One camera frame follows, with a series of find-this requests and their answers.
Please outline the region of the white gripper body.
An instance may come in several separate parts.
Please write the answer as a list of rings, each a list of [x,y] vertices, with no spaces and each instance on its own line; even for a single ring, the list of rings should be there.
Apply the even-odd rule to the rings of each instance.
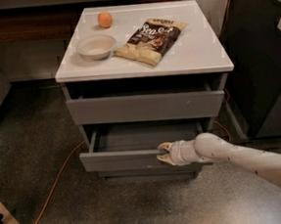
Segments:
[[[199,163],[202,161],[202,157],[195,150],[193,140],[175,141],[168,154],[171,161],[176,165],[188,165],[192,162]]]

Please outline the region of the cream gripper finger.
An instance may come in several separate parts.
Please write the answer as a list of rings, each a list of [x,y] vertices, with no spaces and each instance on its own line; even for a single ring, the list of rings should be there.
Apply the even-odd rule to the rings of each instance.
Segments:
[[[167,150],[169,151],[171,148],[172,148],[172,145],[170,142],[164,142],[164,143],[161,143],[159,146],[158,146],[158,149],[159,150]]]
[[[157,159],[163,163],[168,163],[172,166],[175,166],[175,163],[172,161],[169,154],[157,155]]]

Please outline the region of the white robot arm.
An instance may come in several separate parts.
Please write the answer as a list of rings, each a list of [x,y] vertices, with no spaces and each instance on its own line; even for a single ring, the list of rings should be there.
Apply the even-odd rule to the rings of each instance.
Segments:
[[[227,160],[281,188],[281,154],[241,147],[212,133],[201,133],[194,140],[164,142],[158,146],[158,160],[171,165],[211,163]]]

